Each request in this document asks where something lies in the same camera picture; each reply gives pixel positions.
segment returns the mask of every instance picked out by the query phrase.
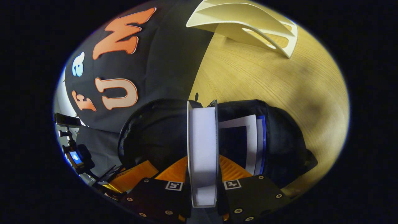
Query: orange letter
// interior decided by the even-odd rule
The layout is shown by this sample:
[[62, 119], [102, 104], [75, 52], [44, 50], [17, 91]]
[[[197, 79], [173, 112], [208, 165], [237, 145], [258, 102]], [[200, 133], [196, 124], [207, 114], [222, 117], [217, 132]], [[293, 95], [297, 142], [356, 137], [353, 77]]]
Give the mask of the orange letter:
[[155, 10], [156, 8], [150, 8], [143, 12], [137, 12], [128, 16], [117, 18], [109, 23], [105, 30], [113, 31], [113, 33], [95, 45], [93, 50], [93, 59], [96, 60], [101, 54], [111, 51], [126, 51], [128, 54], [134, 53], [138, 43], [137, 36], [133, 36], [125, 41], [119, 40], [141, 31], [140, 27], [128, 24], [145, 23], [152, 16]]
[[101, 80], [100, 78], [95, 79], [96, 87], [99, 92], [103, 92], [106, 88], [123, 88], [127, 94], [125, 97], [120, 98], [108, 98], [102, 96], [102, 102], [108, 110], [112, 110], [116, 107], [129, 107], [137, 102], [137, 88], [135, 85], [127, 79], [108, 79]]
[[80, 110], [91, 109], [93, 111], [97, 111], [97, 109], [94, 107], [93, 103], [91, 102], [90, 98], [83, 100], [84, 96], [81, 94], [76, 95], [76, 91], [74, 90], [72, 91], [72, 97], [75, 99], [75, 102]]

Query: small screen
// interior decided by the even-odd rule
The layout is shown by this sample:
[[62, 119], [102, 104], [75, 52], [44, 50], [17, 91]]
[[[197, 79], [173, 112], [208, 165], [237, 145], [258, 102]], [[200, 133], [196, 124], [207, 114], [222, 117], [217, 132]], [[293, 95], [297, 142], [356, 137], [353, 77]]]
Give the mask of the small screen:
[[72, 157], [73, 161], [76, 163], [76, 165], [79, 165], [82, 163], [81, 159], [79, 158], [79, 156], [77, 155], [77, 153], [75, 151], [72, 151], [69, 154]]

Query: wood grain surface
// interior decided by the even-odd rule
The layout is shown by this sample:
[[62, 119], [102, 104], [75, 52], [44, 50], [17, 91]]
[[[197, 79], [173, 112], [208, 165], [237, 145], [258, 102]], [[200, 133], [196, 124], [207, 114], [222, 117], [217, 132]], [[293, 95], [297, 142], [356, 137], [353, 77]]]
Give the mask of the wood grain surface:
[[189, 96], [194, 100], [198, 93], [203, 106], [214, 99], [259, 99], [294, 118], [318, 165], [282, 189], [288, 196], [303, 194], [331, 169], [349, 125], [348, 93], [337, 64], [306, 30], [298, 26], [298, 33], [291, 59], [215, 33]]

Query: white paper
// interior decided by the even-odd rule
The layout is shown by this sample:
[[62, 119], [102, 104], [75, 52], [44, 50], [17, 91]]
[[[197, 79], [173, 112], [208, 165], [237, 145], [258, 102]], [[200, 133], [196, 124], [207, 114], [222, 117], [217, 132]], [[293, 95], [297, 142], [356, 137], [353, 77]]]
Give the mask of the white paper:
[[188, 113], [192, 203], [194, 207], [214, 207], [218, 166], [215, 108], [194, 108]]
[[259, 175], [261, 170], [261, 160], [263, 159], [263, 120], [257, 119], [257, 155], [256, 168], [254, 175]]
[[256, 167], [257, 155], [257, 121], [256, 116], [250, 115], [233, 120], [227, 120], [219, 123], [219, 128], [233, 128], [246, 126], [247, 131], [247, 151], [246, 151], [246, 168], [245, 170], [254, 175]]

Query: orange letter m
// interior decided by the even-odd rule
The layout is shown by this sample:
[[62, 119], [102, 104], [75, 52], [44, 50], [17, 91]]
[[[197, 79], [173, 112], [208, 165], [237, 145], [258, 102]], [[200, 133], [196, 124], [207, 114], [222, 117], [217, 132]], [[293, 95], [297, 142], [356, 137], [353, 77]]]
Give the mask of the orange letter m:
[[152, 16], [155, 10], [156, 8], [150, 8], [146, 11], [117, 18], [109, 23], [105, 30], [113, 31], [113, 33], [95, 45], [93, 50], [93, 59], [96, 60], [101, 54], [111, 51], [126, 51], [128, 54], [134, 53], [135, 49], [137, 48], [138, 37], [133, 36], [125, 41], [119, 40], [141, 31], [140, 27], [128, 24], [145, 23]]

